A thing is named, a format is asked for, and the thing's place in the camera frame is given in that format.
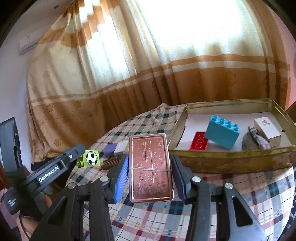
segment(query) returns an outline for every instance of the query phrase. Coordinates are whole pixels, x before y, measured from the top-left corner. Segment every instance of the purple block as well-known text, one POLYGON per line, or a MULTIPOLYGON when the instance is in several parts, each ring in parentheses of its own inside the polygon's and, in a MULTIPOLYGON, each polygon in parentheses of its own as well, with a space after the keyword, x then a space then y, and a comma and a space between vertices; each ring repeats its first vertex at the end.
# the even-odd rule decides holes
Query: purple block
POLYGON ((115 148, 117 146, 117 143, 112 143, 112 144, 107 144, 107 146, 105 146, 103 153, 106 157, 112 157, 114 156, 114 151, 115 148))

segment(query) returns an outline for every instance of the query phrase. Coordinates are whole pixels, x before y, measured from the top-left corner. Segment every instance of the comb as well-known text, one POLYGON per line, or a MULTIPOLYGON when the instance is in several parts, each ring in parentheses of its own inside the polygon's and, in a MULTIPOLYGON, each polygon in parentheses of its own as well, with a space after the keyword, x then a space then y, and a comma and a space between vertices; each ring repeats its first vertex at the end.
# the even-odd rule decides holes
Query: comb
POLYGON ((101 168, 103 170, 108 170, 111 167, 118 166, 120 158, 121 158, 121 156, 117 156, 117 157, 112 157, 112 158, 109 158, 109 159, 103 161, 103 165, 101 165, 101 168))

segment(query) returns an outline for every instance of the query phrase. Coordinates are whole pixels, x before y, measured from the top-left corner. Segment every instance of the teal toy block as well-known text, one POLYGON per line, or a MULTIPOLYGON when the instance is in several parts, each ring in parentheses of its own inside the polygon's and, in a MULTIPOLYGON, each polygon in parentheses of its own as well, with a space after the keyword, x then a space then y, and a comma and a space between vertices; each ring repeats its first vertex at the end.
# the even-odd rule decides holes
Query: teal toy block
POLYGON ((205 132, 206 139, 214 141, 229 150, 233 148, 238 136, 238 124, 232 124, 231 121, 226 121, 217 115, 211 117, 207 131, 205 132))

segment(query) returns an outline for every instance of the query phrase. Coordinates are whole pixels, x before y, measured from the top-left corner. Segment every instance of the screw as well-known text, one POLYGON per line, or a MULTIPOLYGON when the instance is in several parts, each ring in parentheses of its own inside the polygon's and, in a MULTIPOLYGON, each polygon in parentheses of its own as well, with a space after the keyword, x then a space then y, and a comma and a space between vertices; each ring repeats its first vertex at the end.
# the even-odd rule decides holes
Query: screw
POLYGON ((226 183, 226 184, 225 184, 225 187, 226 187, 227 189, 232 189, 232 188, 233 188, 233 185, 232 185, 231 183, 226 183))
POLYGON ((76 187, 75 183, 69 183, 67 186, 69 189, 73 189, 74 187, 76 187))
POLYGON ((102 176, 101 178, 100 178, 100 181, 101 182, 107 182, 109 180, 109 178, 107 177, 107 176, 102 176))
POLYGON ((200 183, 201 179, 200 179, 200 177, 194 176, 192 178, 192 181, 194 181, 195 183, 200 183))

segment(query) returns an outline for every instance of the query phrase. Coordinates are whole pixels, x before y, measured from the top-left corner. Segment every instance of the pink cloth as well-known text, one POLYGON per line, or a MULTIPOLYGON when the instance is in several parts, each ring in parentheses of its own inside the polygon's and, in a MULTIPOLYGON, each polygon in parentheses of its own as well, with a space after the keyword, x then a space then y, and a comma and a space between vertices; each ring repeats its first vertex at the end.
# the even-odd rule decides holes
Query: pink cloth
POLYGON ((18 213, 14 214, 14 215, 11 215, 8 212, 5 204, 3 203, 3 196, 4 196, 4 194, 6 192, 7 192, 7 189, 6 188, 5 189, 2 189, 0 191, 0 211, 2 212, 2 214, 3 214, 3 216, 4 216, 5 220, 6 220, 6 222, 10 226, 10 228, 13 229, 14 227, 17 226, 16 220, 17 220, 18 213))

